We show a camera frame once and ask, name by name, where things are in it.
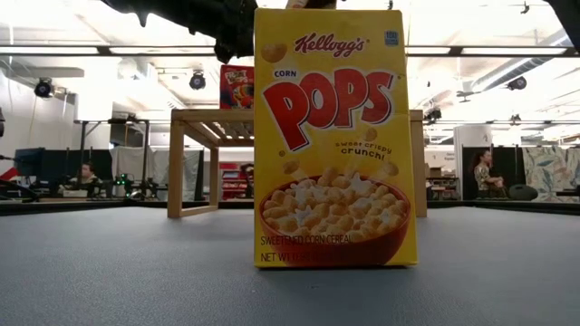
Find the shelf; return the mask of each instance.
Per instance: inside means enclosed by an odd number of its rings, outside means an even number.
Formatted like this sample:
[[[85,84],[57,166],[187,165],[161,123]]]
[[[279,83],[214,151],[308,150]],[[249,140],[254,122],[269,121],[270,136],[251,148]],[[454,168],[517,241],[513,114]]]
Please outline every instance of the shelf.
[[[254,110],[173,110],[171,121],[209,149],[254,147]]]

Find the wooden table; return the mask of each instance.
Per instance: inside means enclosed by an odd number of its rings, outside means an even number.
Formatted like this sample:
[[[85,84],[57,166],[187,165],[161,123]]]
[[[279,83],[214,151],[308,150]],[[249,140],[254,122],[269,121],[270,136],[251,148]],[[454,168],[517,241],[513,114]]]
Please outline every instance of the wooden table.
[[[415,210],[417,216],[427,215],[424,187],[425,157],[423,143],[423,115],[412,110],[411,145],[415,178]],[[183,209],[183,151],[184,136],[209,149],[209,206]],[[169,199],[168,217],[180,218],[218,209],[219,148],[254,147],[253,110],[173,110],[169,141]]]

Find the white pillar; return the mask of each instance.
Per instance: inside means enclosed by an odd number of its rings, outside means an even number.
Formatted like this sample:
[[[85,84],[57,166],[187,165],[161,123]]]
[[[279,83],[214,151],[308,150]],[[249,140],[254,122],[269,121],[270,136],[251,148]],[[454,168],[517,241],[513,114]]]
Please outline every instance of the white pillar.
[[[453,129],[453,146],[455,148],[456,175],[459,187],[463,189],[463,150],[464,147],[491,147],[493,135],[490,125],[464,125]]]
[[[108,120],[112,115],[113,101],[117,90],[118,64],[120,58],[99,58],[84,68],[82,87],[78,91],[76,103],[77,120]],[[88,125],[87,131],[94,125]],[[81,146],[81,127],[75,147]],[[101,124],[96,127],[84,141],[89,149],[108,149],[111,140],[111,126]]]

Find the red cereal box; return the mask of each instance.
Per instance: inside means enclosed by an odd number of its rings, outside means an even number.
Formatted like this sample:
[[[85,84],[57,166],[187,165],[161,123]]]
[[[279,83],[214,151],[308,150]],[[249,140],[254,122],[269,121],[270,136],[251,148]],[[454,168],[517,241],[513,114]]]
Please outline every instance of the red cereal box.
[[[254,67],[221,66],[219,108],[254,108]]]

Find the ceiling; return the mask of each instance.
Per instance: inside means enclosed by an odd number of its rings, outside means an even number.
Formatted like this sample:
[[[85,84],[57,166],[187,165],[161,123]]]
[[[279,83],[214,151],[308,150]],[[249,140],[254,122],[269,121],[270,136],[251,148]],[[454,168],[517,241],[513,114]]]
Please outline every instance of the ceiling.
[[[5,0],[0,11],[0,44],[31,45],[167,45],[212,46],[214,40],[202,34],[191,35],[187,28],[151,14],[147,27],[141,28],[135,14],[120,14],[97,0]],[[284,7],[285,0],[258,0],[260,6]],[[394,0],[394,9],[403,12],[405,40],[410,45],[484,45],[549,46],[565,42],[566,35],[551,7],[544,1],[511,0]],[[341,9],[385,9],[389,1],[339,1]],[[211,53],[211,48],[198,49]],[[488,49],[490,53],[500,51]],[[159,87],[145,92],[172,98],[190,108],[217,108],[220,63],[207,57],[147,57],[137,64],[150,63],[156,70]],[[14,57],[0,58],[30,79],[26,71],[33,67],[74,67],[91,69],[111,58],[89,57]],[[252,58],[232,64],[252,65]],[[412,109],[438,108],[442,120],[508,120],[519,114],[522,120],[580,120],[580,59],[553,59],[541,62],[510,58],[419,58],[407,61],[409,102]],[[509,91],[506,83],[520,74],[527,87]],[[207,87],[193,91],[188,83],[194,70],[203,70]],[[497,87],[488,89],[489,85]],[[58,78],[55,83],[72,91],[82,78]],[[123,92],[136,94],[124,100],[119,96],[118,110],[132,110],[151,117],[167,117],[170,108],[162,102],[142,101],[141,85],[124,81]],[[483,91],[458,97],[458,91]],[[426,127],[432,143],[444,143],[452,135],[454,124]],[[575,126],[525,125],[521,128],[497,126],[498,133],[518,133],[532,140],[573,139],[580,133]]]

